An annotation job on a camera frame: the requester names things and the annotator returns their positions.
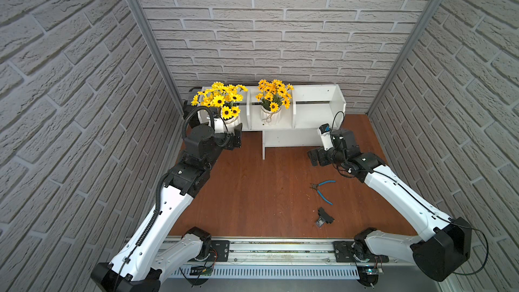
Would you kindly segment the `sunflower pot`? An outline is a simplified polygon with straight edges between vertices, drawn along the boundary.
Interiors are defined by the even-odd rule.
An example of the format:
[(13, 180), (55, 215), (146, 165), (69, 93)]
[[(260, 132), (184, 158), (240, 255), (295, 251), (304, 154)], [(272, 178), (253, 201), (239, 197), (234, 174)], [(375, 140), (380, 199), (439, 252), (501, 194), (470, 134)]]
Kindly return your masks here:
[(278, 79), (259, 81), (258, 94), (255, 98), (260, 104), (263, 125), (272, 126), (279, 122), (281, 108), (289, 109), (292, 104), (293, 92), (292, 84), (285, 84)]
[(248, 91), (249, 89), (244, 85), (224, 85), (222, 82), (214, 82), (209, 89), (198, 91), (191, 105), (216, 108), (216, 115), (224, 119), (230, 129), (241, 123), (239, 104)]

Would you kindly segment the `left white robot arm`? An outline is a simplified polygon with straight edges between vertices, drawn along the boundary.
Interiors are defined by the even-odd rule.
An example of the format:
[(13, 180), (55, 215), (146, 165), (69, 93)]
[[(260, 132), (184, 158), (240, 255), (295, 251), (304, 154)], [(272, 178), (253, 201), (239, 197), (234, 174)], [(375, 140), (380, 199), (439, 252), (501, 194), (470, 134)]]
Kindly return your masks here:
[(187, 114), (181, 128), (185, 148), (178, 163), (160, 177), (153, 208), (121, 251), (110, 262), (98, 263), (91, 273), (101, 291), (159, 291), (189, 260), (208, 259), (212, 236), (197, 227), (167, 250), (159, 249), (208, 182), (220, 154), (241, 146), (243, 124), (228, 125), (214, 112), (215, 108), (198, 106)]

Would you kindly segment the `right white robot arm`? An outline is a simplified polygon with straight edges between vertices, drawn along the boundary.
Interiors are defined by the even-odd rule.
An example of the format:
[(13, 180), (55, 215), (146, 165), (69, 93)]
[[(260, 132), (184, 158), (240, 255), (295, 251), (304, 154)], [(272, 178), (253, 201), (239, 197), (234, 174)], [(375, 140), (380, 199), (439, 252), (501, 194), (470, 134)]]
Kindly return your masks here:
[(452, 218), (422, 198), (376, 154), (363, 153), (354, 134), (328, 124), (317, 129), (322, 147), (308, 156), (313, 166), (332, 165), (346, 178), (356, 178), (388, 201), (413, 227), (415, 236), (367, 228), (354, 237), (359, 262), (384, 255), (415, 264), (428, 278), (442, 282), (470, 258), (476, 229), (463, 218)]

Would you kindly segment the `white wooden shelf unit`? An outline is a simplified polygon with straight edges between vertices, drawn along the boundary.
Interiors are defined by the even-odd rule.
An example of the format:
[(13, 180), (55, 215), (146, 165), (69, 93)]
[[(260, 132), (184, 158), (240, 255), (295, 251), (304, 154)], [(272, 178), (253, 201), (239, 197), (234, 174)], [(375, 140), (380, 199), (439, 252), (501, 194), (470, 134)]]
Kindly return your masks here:
[(317, 129), (328, 123), (336, 129), (339, 115), (345, 112), (346, 101), (339, 85), (296, 85), (289, 109), (281, 108), (281, 119), (272, 126), (263, 125), (256, 85), (249, 86), (239, 104), (243, 131), (262, 133), (262, 150), (272, 147), (321, 146)]

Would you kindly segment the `small black clip device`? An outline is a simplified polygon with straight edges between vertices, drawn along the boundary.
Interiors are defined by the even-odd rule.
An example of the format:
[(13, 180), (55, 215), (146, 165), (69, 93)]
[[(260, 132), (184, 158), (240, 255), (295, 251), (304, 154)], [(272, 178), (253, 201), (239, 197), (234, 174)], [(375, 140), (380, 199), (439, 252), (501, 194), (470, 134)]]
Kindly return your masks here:
[(318, 228), (323, 227), (325, 224), (332, 224), (335, 219), (329, 215), (324, 208), (318, 209), (318, 219), (316, 220), (316, 226)]

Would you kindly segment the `right circuit board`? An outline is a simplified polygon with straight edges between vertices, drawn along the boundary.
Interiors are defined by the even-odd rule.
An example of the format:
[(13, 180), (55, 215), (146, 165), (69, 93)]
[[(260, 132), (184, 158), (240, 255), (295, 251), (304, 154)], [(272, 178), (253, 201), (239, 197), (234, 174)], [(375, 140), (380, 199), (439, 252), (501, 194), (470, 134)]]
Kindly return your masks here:
[(366, 275), (380, 275), (383, 273), (383, 269), (381, 268), (371, 268), (371, 267), (361, 267), (359, 269), (360, 273), (366, 274)]

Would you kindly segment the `circuit board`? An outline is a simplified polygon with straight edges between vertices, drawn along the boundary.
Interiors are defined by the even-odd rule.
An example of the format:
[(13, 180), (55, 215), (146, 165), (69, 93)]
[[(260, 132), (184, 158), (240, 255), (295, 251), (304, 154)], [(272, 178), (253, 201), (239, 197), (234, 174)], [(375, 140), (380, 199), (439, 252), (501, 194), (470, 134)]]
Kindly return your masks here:
[(361, 267), (359, 269), (360, 273), (366, 274), (366, 275), (380, 275), (383, 273), (383, 269), (381, 268), (371, 268), (371, 267)]
[(211, 266), (192, 266), (190, 269), (191, 276), (208, 276), (211, 275), (213, 268)]

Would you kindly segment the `left circuit board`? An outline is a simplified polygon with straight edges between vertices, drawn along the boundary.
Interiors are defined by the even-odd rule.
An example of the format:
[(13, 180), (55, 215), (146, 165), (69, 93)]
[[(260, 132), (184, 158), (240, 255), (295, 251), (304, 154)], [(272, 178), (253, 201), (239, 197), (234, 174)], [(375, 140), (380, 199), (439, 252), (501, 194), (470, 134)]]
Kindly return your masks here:
[(192, 266), (190, 269), (191, 276), (208, 276), (211, 275), (213, 268), (211, 266)]

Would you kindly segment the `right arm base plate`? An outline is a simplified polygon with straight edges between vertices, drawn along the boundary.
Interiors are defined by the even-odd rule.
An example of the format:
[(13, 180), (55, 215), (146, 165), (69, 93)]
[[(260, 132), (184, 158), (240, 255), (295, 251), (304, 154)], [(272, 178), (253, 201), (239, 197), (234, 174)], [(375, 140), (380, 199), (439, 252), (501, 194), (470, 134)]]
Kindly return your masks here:
[(332, 247), (337, 263), (388, 263), (388, 256), (376, 256), (362, 246), (357, 247), (355, 241), (334, 241)]

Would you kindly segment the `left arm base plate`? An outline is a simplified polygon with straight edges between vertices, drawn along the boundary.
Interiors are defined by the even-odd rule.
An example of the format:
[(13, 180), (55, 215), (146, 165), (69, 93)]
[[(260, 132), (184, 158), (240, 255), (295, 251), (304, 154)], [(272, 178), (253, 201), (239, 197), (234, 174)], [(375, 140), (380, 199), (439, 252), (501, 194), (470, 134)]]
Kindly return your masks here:
[(195, 258), (198, 262), (227, 262), (230, 251), (229, 240), (211, 240), (203, 242), (199, 255)]

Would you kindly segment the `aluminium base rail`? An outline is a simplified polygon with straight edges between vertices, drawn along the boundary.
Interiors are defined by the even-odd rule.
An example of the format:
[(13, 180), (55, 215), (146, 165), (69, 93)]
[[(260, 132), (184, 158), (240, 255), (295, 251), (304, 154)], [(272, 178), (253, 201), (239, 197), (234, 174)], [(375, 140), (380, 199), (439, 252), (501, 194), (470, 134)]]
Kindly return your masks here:
[(189, 261), (171, 274), (171, 278), (196, 279), (192, 266), (211, 266), (212, 274), (202, 279), (324, 279), (358, 280), (361, 267), (381, 268), (382, 274), (391, 268), (414, 268), (409, 262), (389, 257), (388, 263), (337, 263), (332, 247), (334, 241), (351, 239), (281, 239), (251, 237), (215, 237), (229, 240), (227, 262)]

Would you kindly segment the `aluminium corner post left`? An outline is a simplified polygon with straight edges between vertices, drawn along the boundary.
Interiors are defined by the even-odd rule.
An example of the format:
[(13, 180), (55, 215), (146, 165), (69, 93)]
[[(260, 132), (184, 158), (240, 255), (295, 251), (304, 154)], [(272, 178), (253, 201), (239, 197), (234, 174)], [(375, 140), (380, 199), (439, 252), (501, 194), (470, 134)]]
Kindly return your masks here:
[(166, 59), (164, 58), (159, 44), (155, 38), (149, 20), (145, 15), (144, 9), (139, 0), (126, 0), (127, 4), (134, 16), (134, 19), (139, 27), (142, 36), (147, 44), (148, 49), (151, 52), (151, 56), (157, 64), (158, 70), (160, 71), (164, 82), (166, 83), (166, 88), (172, 97), (174, 105), (178, 112), (182, 114), (182, 99), (181, 94), (176, 86), (174, 79), (171, 75), (171, 72), (166, 63)]

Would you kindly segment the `aluminium corner post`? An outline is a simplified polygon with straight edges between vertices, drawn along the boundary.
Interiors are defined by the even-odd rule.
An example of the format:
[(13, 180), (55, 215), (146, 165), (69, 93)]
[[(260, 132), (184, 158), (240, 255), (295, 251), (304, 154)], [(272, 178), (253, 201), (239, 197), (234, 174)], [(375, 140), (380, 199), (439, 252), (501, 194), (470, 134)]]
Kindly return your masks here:
[(389, 70), (388, 75), (385, 77), (381, 88), (378, 90), (373, 102), (370, 104), (368, 111), (366, 112), (366, 116), (371, 117), (371, 115), (375, 112), (375, 109), (380, 104), (382, 98), (385, 93), (389, 89), (389, 86), (392, 84), (394, 78), (396, 77), (400, 68), (404, 65), (404, 62), (407, 60), (409, 54), (412, 52), (416, 43), (421, 38), (423, 32), (427, 28), (430, 23), (433, 15), (438, 10), (439, 6), (443, 3), (443, 0), (428, 0), (425, 5), (424, 10), (422, 11), (417, 23), (413, 27), (410, 36), (407, 38), (404, 46), (401, 51), (397, 55), (396, 60), (394, 61), (392, 67)]
[(171, 72), (166, 63), (166, 59), (164, 58), (159, 44), (155, 38), (149, 20), (145, 15), (144, 9), (139, 0), (126, 0), (127, 4), (134, 16), (134, 19), (139, 27), (142, 36), (147, 44), (148, 49), (151, 52), (151, 56), (157, 64), (158, 70), (160, 71), (164, 82), (166, 83), (166, 88), (172, 97), (174, 105), (178, 112), (182, 114), (182, 99), (181, 94), (176, 86), (174, 79), (171, 75)]

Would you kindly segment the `aluminium corner post right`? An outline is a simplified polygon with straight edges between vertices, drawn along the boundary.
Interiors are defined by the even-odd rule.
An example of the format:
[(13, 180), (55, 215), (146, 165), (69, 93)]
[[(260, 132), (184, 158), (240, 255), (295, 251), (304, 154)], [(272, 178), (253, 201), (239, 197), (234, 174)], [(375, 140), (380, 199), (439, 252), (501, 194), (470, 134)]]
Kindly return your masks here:
[(396, 60), (394, 61), (392, 67), (389, 70), (388, 75), (385, 77), (381, 88), (378, 90), (373, 102), (370, 104), (368, 111), (366, 112), (366, 116), (371, 117), (371, 115), (375, 112), (375, 109), (380, 104), (382, 98), (385, 93), (389, 89), (389, 86), (392, 84), (394, 78), (396, 77), (400, 68), (404, 65), (404, 62), (407, 60), (409, 54), (412, 52), (416, 43), (421, 38), (423, 32), (427, 28), (430, 23), (433, 15), (438, 10), (439, 6), (443, 3), (443, 0), (428, 0), (425, 5), (424, 10), (422, 11), (417, 23), (413, 27), (410, 36), (407, 38), (404, 46), (401, 51), (397, 55)]

